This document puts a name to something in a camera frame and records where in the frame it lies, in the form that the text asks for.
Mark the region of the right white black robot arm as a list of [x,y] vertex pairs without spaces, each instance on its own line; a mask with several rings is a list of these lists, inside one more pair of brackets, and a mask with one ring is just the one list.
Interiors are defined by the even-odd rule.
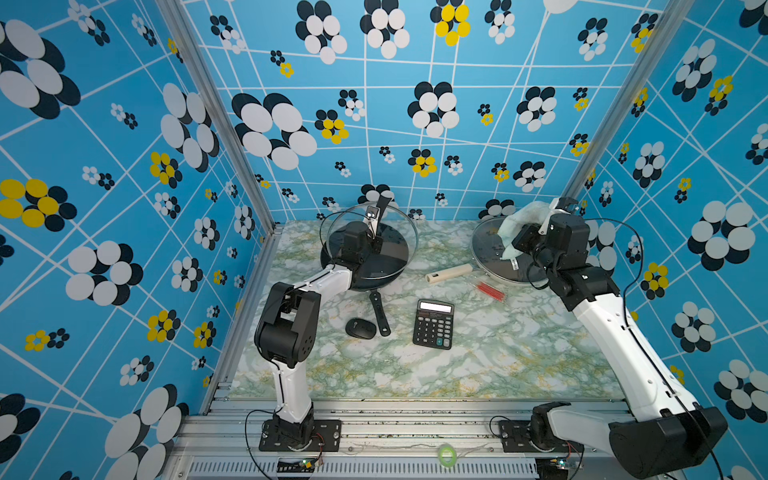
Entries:
[[499,230],[504,257],[525,254],[542,269],[546,288],[586,327],[625,396],[630,419],[589,413],[567,402],[534,408],[531,441],[548,450],[575,441],[610,453],[636,479],[700,465],[728,429],[716,407],[704,408],[676,379],[631,320],[626,296],[587,261],[590,228],[579,215],[536,202],[506,218]]

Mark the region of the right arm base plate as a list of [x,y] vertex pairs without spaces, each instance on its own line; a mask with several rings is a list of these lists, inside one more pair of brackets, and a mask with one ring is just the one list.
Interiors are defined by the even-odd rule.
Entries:
[[541,425],[531,421],[502,419],[497,422],[497,435],[505,453],[542,453],[555,456],[578,455],[582,444],[555,438]]

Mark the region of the glass pot lid black handle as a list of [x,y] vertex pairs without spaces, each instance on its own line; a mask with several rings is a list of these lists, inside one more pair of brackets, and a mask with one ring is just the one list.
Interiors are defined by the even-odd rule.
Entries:
[[529,255],[523,254],[515,259],[504,259],[505,244],[498,234],[505,217],[488,217],[474,229],[471,237],[471,251],[475,262],[489,275],[511,283],[543,284],[545,272],[532,265]]

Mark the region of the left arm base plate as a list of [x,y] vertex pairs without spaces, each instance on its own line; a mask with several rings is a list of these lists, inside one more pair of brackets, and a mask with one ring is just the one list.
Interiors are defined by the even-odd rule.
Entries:
[[280,417],[262,425],[258,449],[263,452],[338,452],[343,423],[340,420],[310,419],[291,423]]

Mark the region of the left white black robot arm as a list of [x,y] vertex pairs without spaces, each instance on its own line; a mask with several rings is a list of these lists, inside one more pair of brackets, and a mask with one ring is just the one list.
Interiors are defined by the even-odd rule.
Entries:
[[254,344],[272,367],[276,386],[277,405],[267,431],[285,446],[304,447],[315,431],[305,361],[317,338],[320,309],[358,287],[382,243],[376,220],[352,221],[324,243],[329,262],[321,271],[297,284],[277,282],[269,291]]

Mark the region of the light teal microfiber cloth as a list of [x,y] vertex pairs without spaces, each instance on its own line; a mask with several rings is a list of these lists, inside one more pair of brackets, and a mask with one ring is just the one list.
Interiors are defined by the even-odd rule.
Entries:
[[[511,244],[515,236],[520,232],[521,227],[525,224],[535,224],[541,226],[544,221],[544,217],[547,214],[550,203],[534,201],[522,209],[516,211],[514,214],[507,216],[502,226],[498,230],[499,236],[502,238],[505,244],[504,259],[515,259],[516,257],[523,255],[521,252],[515,250]],[[536,265],[536,256],[544,245],[544,235],[540,235],[540,244],[529,255],[532,259],[532,265]]]

